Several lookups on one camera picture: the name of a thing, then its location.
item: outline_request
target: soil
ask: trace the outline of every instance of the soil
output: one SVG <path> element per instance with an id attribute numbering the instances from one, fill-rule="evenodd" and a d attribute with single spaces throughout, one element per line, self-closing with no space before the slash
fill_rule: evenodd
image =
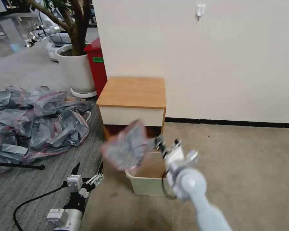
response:
<path id="1" fill-rule="evenodd" d="M 60 55 L 62 55 L 62 56 L 73 56 L 72 49 L 71 50 L 67 50 L 67 51 L 63 51 L 63 52 L 60 53 Z"/>

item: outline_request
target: potted plant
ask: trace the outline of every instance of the potted plant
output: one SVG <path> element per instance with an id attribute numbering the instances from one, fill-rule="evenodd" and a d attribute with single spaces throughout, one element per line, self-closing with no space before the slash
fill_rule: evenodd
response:
<path id="1" fill-rule="evenodd" d="M 86 34 L 91 16 L 91 0 L 26 0 L 40 12 L 47 15 L 54 23 L 65 30 L 71 45 L 56 51 L 62 71 L 71 87 L 73 95 L 81 98 L 96 95 L 87 54 Z M 55 16 L 59 11 L 63 21 Z"/>

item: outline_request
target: crumpled plastic bag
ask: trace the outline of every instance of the crumpled plastic bag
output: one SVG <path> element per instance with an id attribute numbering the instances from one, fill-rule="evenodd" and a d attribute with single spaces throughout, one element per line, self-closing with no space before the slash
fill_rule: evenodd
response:
<path id="1" fill-rule="evenodd" d="M 0 91 L 0 162 L 30 163 L 67 152 L 84 142 L 89 126 L 81 116 L 92 102 L 66 100 L 66 91 L 14 86 Z M 0 173 L 10 167 L 0 167 Z"/>
<path id="2" fill-rule="evenodd" d="M 65 110 L 72 110 L 82 114 L 92 108 L 92 106 L 93 103 L 89 101 L 65 101 L 58 107 L 58 112 L 62 113 Z"/>
<path id="3" fill-rule="evenodd" d="M 154 138 L 148 139 L 141 120 L 135 120 L 101 147 L 103 156 L 120 171 L 138 166 L 147 152 L 155 148 Z"/>

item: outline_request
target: pile of plastic bags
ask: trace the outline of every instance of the pile of plastic bags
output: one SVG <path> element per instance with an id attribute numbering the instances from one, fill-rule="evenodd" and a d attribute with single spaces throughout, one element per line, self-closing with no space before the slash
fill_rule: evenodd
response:
<path id="1" fill-rule="evenodd" d="M 82 115 L 92 102 L 41 86 L 32 92 L 10 86 L 0 91 L 0 163 L 30 163 L 79 146 L 89 133 Z M 10 167 L 0 167 L 0 173 Z"/>

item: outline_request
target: green label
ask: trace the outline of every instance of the green label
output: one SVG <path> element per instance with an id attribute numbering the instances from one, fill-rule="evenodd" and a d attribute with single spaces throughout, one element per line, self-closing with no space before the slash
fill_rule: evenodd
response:
<path id="1" fill-rule="evenodd" d="M 103 63 L 104 59 L 100 57 L 93 57 L 93 62 L 95 63 Z"/>

